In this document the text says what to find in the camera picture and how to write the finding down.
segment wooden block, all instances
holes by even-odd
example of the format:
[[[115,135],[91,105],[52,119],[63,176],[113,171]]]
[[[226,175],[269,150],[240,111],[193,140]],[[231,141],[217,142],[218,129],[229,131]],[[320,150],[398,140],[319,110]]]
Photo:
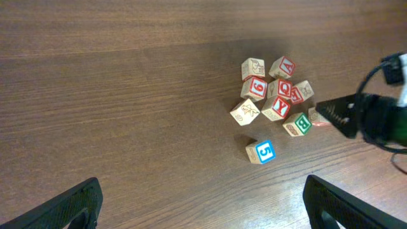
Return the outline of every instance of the wooden block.
[[[253,102],[260,101],[265,98],[267,82],[257,77],[252,77],[243,83],[241,98],[250,98]]]
[[[264,164],[275,158],[273,144],[270,140],[255,142],[246,146],[251,163]]]
[[[295,70],[295,64],[287,57],[281,57],[276,60],[270,68],[268,74],[273,78],[290,78]]]
[[[311,88],[308,80],[302,81],[293,86],[291,90],[291,102],[293,104],[300,104],[314,95],[314,91]]]
[[[331,122],[326,120],[326,118],[318,113],[315,108],[308,109],[308,119],[310,120],[312,125],[315,125],[317,127],[323,127],[331,124]]]
[[[291,89],[293,83],[287,80],[277,79],[269,82],[267,90],[267,99],[274,96],[281,96],[283,99],[291,99]]]
[[[248,58],[242,64],[242,80],[246,81],[252,76],[266,77],[265,61],[261,59]]]
[[[240,104],[237,104],[237,106],[230,111],[230,114],[237,123],[242,126],[250,124],[260,114],[260,111],[250,99],[246,99]]]
[[[288,111],[290,110],[290,104],[288,101],[280,96],[275,96],[267,99],[265,105],[261,109],[263,115],[265,115],[271,121],[277,121],[284,119]]]
[[[304,136],[312,124],[304,113],[291,115],[282,125],[291,137]]]

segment red face of block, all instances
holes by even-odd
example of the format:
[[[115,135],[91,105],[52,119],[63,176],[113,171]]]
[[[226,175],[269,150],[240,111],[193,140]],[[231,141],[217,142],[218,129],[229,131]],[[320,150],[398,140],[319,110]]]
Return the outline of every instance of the red face of block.
[[[277,90],[277,95],[281,95],[284,97],[291,97],[291,88],[293,87],[293,83],[286,80],[279,80],[279,89]]]
[[[289,60],[287,57],[284,57],[280,64],[280,69],[281,69],[281,71],[284,71],[289,76],[291,76],[294,72],[295,64],[293,61]]]
[[[296,87],[294,87],[291,90],[291,102],[293,104],[299,104],[301,102],[304,102],[303,96],[301,95],[300,91]]]
[[[250,85],[250,92],[263,97],[266,95],[267,82],[257,77],[253,77],[252,84]]]
[[[288,104],[288,102],[283,98],[277,96],[273,103],[272,109],[282,118],[285,118],[290,110],[290,104]]]

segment wood grain surface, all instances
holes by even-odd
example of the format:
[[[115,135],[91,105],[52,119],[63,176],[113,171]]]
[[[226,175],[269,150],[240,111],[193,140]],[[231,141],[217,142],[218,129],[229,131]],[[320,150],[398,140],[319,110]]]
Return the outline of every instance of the wood grain surface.
[[[333,127],[240,127],[240,65],[282,55],[315,102],[407,47],[404,0],[0,1],[0,223],[97,177],[104,228],[309,228],[309,174],[407,221],[391,154]],[[377,77],[368,90],[397,96]],[[259,108],[263,102],[256,103]],[[277,157],[249,162],[270,139]]]

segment blue face of block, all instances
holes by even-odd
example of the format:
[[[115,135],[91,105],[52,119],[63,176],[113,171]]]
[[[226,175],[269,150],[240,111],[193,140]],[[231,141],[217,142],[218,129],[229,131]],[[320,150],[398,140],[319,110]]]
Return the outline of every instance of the blue face of block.
[[[275,158],[273,144],[270,140],[264,141],[256,146],[256,152],[260,163],[267,163]]]

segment green face of block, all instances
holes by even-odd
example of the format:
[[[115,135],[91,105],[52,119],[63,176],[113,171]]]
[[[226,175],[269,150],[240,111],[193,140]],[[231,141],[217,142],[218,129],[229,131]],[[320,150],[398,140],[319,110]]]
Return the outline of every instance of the green face of block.
[[[297,120],[295,120],[295,125],[304,135],[311,129],[312,126],[310,120],[308,120],[305,114],[302,114],[299,118],[297,118]]]

